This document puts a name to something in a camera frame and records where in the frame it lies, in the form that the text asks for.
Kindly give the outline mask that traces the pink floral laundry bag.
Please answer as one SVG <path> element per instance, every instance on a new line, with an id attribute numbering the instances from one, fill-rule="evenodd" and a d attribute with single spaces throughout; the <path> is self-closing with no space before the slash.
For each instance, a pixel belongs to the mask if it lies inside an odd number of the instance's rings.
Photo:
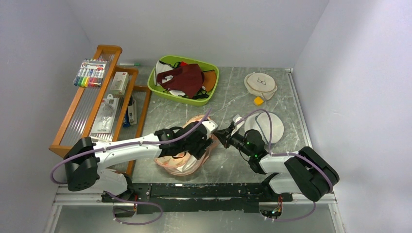
<path id="1" fill-rule="evenodd" d="M 203 115 L 198 115 L 193 118 L 191 118 L 189 121 L 186 122 L 186 124 L 183 127 L 189 125 L 190 123 L 194 123 L 195 126 L 202 120 L 204 116 Z M 190 129 L 187 133 L 183 134 L 182 137 L 187 136 L 191 132 L 193 132 L 196 128 L 193 127 Z M 163 167 L 168 173 L 175 175 L 175 176 L 186 176 L 189 174 L 194 173 L 196 170 L 198 170 L 205 162 L 206 160 L 210 157 L 211 151 L 218 145 L 218 141 L 216 137 L 207 131 L 207 135 L 213 139 L 212 145 L 206 149 L 206 152 L 203 154 L 203 156 L 197 160 L 194 156 L 190 154 L 184 155 L 183 153 L 178 154 L 178 157 L 172 158 L 171 156 L 166 156 L 166 157 L 158 157 L 155 158 L 154 161 L 157 165 Z"/>

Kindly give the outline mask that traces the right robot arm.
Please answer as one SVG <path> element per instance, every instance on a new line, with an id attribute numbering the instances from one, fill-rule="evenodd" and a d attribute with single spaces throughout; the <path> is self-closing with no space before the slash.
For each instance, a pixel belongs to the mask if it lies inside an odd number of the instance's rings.
<path id="1" fill-rule="evenodd" d="M 233 146 L 244 154 L 255 173 L 267 175 L 262 182 L 262 195 L 268 201 L 283 193 L 300 193 L 316 202 L 331 193 L 340 180 L 336 170 L 311 147 L 270 154 L 259 131 L 250 129 L 241 135 L 234 122 L 214 132 L 214 136 L 225 148 Z"/>

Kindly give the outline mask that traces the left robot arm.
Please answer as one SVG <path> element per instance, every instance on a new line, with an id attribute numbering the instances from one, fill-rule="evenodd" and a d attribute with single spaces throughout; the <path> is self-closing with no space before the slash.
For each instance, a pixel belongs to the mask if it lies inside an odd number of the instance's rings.
<path id="1" fill-rule="evenodd" d="M 110 166 L 142 158 L 200 160 L 212 145 L 216 129 L 214 121 L 206 120 L 117 142 L 94 143 L 90 137 L 82 138 L 64 158 L 68 190 L 94 188 L 107 191 L 123 202 L 130 201 L 135 194 L 130 178 L 110 170 Z"/>

